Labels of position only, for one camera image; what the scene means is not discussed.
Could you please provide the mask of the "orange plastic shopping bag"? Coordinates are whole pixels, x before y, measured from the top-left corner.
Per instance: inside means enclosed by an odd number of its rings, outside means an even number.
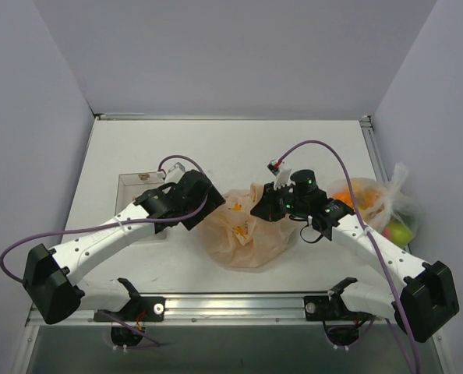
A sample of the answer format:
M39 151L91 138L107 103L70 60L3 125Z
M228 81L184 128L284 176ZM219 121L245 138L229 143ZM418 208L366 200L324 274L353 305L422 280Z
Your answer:
M283 218L269 222L250 211L263 196L263 186L232 189L225 203L197 225L202 246L219 265L235 269L258 268L282 254L293 243L299 224Z

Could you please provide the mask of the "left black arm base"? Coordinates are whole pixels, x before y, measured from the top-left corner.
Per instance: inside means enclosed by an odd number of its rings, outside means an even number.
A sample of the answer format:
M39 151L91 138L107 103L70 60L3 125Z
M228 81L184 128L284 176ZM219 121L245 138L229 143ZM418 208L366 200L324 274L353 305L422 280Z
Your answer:
M108 333L114 347L132 349L162 348L165 343L150 337L147 323L164 321L166 299L162 296L139 296L130 300L119 312L99 310L94 322L111 323Z

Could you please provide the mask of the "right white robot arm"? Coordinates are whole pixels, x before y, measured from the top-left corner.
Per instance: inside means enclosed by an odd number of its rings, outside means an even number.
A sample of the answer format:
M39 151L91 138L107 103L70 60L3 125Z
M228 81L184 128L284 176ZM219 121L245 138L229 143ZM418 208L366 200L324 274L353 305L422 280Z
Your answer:
M415 341L424 343L459 312L451 269L433 264L400 249L389 239L360 223L355 211L332 199L318 187L312 170L292 172L276 164L275 177L263 187L263 195L250 213L268 222L291 217L308 224L370 265L389 290L347 277L329 291L327 307L344 319L353 312L394 319Z

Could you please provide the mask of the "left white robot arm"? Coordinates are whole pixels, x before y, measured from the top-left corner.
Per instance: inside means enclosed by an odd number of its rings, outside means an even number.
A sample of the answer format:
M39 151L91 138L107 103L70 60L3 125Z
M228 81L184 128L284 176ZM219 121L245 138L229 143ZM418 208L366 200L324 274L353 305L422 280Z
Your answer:
M95 285L89 272L124 248L166 228L183 224L192 230L225 202L203 173L186 171L174 182L147 189L124 210L98 228L79 229L78 237L47 249L32 248L23 287L47 324L78 310L113 312L131 320L140 310L140 293L125 279Z

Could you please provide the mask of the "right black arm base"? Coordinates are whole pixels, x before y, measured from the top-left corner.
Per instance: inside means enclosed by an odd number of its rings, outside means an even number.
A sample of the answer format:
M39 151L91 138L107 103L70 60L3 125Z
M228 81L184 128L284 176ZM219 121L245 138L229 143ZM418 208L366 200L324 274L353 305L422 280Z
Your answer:
M306 321L320 322L328 343L337 351L349 351L376 319L366 312L349 311L341 299L329 295L307 295L303 306Z

